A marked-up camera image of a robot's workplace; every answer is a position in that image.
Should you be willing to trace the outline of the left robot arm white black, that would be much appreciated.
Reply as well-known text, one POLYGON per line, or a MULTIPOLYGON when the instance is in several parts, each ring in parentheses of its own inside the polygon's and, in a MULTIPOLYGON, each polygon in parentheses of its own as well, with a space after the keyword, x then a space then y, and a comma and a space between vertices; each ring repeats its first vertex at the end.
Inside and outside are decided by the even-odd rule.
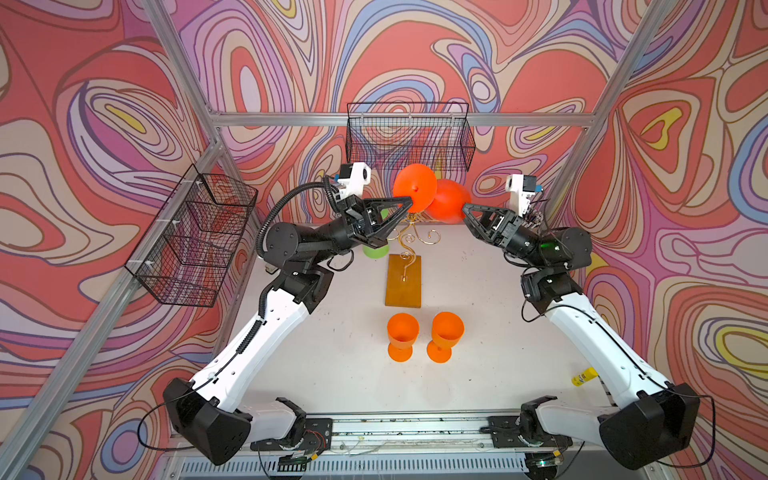
POLYGON ((332 259, 353 256, 359 245, 383 247, 412 205, 409 195, 365 199, 329 179, 300 185, 275 204, 258 231, 256 250, 277 273, 261 291, 256 313, 208 365, 189 380, 173 379, 163 392, 161 405, 189 448, 219 466, 250 443, 302 442, 306 414, 294 402, 278 397, 244 408, 242 399, 280 343, 327 295, 337 272, 332 259), (275 220, 294 197, 312 189, 325 193, 335 219, 317 228, 275 220))

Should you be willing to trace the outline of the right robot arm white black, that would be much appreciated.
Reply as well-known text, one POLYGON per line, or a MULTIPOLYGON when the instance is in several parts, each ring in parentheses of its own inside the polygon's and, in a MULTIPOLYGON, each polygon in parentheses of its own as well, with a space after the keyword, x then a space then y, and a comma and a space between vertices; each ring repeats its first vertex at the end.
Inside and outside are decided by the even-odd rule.
POLYGON ((613 400, 608 408, 569 406, 553 395, 528 401, 512 428, 519 440, 539 446, 557 436, 578 439, 603 447, 629 470, 688 448, 704 397, 673 384, 632 350, 572 278, 591 264, 590 234, 579 227, 534 231, 506 208, 466 204, 462 211, 475 238, 523 267, 525 301, 578 349, 613 400))

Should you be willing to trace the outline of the orange wine glass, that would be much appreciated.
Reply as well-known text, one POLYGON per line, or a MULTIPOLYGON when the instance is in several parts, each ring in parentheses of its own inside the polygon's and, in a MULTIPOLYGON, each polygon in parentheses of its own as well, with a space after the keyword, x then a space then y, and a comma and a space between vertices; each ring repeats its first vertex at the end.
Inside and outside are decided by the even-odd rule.
POLYGON ((393 315, 387 323, 389 357, 395 362, 408 361, 419 333, 420 325, 415 317, 407 313, 393 315))
POLYGON ((438 313, 432 322, 431 340, 426 349, 428 357, 435 363, 448 362, 464 332, 464 322, 457 314, 438 313))

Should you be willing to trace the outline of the red wine glass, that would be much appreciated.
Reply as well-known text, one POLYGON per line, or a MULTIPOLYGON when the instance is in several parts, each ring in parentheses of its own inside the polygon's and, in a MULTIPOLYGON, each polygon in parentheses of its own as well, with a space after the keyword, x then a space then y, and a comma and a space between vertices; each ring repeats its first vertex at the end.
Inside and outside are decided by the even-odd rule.
POLYGON ((469 191, 456 181, 438 179, 426 165, 413 164, 400 171, 393 185, 395 197, 410 197, 409 212, 426 212, 432 219, 446 224, 464 220, 463 207, 471 202, 469 191))

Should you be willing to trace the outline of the green wine glass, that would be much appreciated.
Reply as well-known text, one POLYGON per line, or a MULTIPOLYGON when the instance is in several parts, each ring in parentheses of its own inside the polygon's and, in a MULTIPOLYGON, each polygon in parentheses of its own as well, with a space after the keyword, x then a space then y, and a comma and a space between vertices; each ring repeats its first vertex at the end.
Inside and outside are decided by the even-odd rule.
POLYGON ((389 244, 389 241, 386 241, 383 246, 377 247, 377 248, 363 246, 362 251, 367 258, 377 260, 377 259, 384 258, 389 254, 390 244, 389 244))

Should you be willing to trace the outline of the orange wine glass front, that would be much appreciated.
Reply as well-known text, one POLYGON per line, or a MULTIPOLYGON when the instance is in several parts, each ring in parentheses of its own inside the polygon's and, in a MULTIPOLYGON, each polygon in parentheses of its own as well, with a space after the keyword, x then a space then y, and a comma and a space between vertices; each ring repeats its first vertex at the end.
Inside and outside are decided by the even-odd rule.
POLYGON ((438 313, 432 322, 431 340, 426 349, 428 357, 435 363, 448 362, 464 332, 464 322, 457 314, 438 313))

